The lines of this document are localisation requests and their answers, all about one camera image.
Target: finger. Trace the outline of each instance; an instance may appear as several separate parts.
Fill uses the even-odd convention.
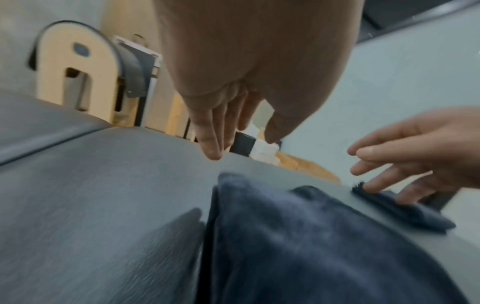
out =
[[[442,134],[426,134],[360,148],[356,155],[369,162],[436,162],[451,158],[446,148]]]
[[[385,163],[372,163],[368,161],[361,160],[350,168],[350,173],[359,176],[382,167]]]
[[[350,155],[356,155],[357,150],[363,147],[379,145],[391,140],[397,140],[420,134],[421,131],[418,127],[418,118],[413,117],[399,123],[383,127],[368,134],[351,145],[347,152]]]
[[[228,103],[225,114],[225,134],[223,138],[223,149],[230,147],[234,143],[235,132],[239,124],[240,112],[245,102],[246,95],[237,96]]]
[[[274,112],[265,128],[265,141],[269,144],[276,143],[293,132],[304,119],[290,118]]]
[[[241,110],[240,118],[238,119],[238,129],[240,131],[245,130],[249,126],[252,116],[255,114],[255,111],[263,99],[264,98],[260,92],[248,92]]]
[[[187,109],[203,153],[209,159],[220,159],[222,155],[220,154],[219,143],[215,134],[212,110]]]
[[[225,135],[225,113],[227,112],[227,104],[221,104],[212,111],[213,128],[215,129],[216,140],[218,143],[220,158],[224,152],[224,135]]]
[[[423,176],[405,187],[395,198],[401,205],[412,205],[437,191],[453,191],[454,186],[446,184],[434,174]]]
[[[375,177],[363,185],[363,189],[368,193],[380,192],[404,179],[429,172],[428,166],[418,163],[394,164],[379,176]]]

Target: dark blue towel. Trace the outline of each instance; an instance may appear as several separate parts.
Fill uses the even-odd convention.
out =
[[[455,223],[444,217],[440,212],[428,208],[422,204],[401,206],[395,202],[396,194],[391,191],[381,193],[367,193],[363,190],[364,183],[352,189],[352,193],[363,198],[367,202],[381,207],[391,216],[412,226],[435,232],[446,233],[447,230],[456,227]]]
[[[423,250],[314,187],[223,174],[213,191],[197,303],[464,304]]]

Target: hand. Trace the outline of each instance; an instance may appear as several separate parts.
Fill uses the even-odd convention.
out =
[[[413,204],[437,191],[480,188],[480,108],[434,110],[381,128],[354,143],[350,155],[360,158],[350,171],[362,175],[392,164],[366,183],[376,193],[410,176],[420,177],[397,197]]]
[[[265,139],[327,99],[355,45],[363,0],[154,0],[162,54],[205,155],[220,159],[265,98]]]

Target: gray padded surface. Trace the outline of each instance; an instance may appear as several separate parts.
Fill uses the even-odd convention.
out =
[[[0,165],[109,126],[81,112],[0,91]]]
[[[142,251],[149,233],[193,208],[206,220],[223,171],[283,189],[325,191],[423,247],[472,303],[480,302],[480,250],[470,243],[392,222],[347,187],[234,154],[209,161],[194,143],[140,128],[94,132],[0,167],[0,273],[8,273],[1,298],[46,302],[45,295],[60,294],[48,302],[63,303],[69,290],[81,290],[70,302],[82,302],[95,290],[88,302],[106,302],[103,286],[128,272],[106,265],[118,254],[141,259],[129,248]],[[98,269],[107,270],[96,276]]]

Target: fingernail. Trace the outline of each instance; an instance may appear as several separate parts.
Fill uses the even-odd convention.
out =
[[[374,154],[374,148],[373,147],[365,147],[361,148],[356,152],[356,156],[360,159],[365,159],[368,160],[370,159]]]

